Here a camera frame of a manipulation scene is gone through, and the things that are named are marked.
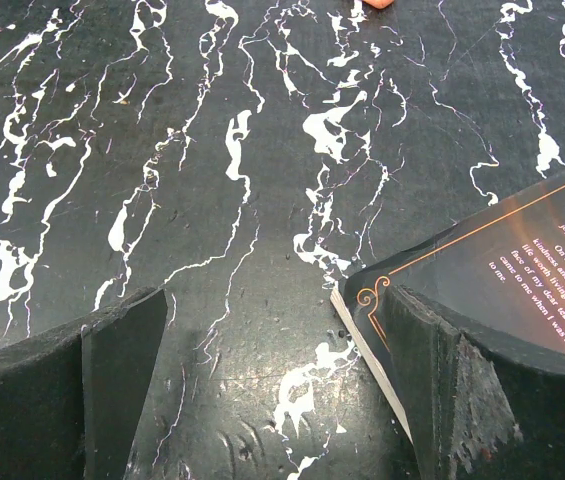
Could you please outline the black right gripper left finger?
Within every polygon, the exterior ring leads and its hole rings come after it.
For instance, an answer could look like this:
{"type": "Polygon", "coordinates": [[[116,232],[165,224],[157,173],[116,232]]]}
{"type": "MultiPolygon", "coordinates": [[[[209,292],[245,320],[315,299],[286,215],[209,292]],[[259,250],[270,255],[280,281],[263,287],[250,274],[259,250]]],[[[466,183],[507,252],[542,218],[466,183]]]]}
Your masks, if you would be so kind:
{"type": "Polygon", "coordinates": [[[0,349],[0,479],[124,476],[167,320],[163,290],[0,349]]]}

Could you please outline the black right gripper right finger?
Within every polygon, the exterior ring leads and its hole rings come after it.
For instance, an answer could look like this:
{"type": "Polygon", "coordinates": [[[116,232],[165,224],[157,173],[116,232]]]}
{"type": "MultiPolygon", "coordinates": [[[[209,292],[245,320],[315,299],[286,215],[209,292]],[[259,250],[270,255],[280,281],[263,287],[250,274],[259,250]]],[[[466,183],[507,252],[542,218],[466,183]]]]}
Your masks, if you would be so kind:
{"type": "Polygon", "coordinates": [[[387,342],[424,479],[565,479],[565,354],[404,287],[387,342]]]}

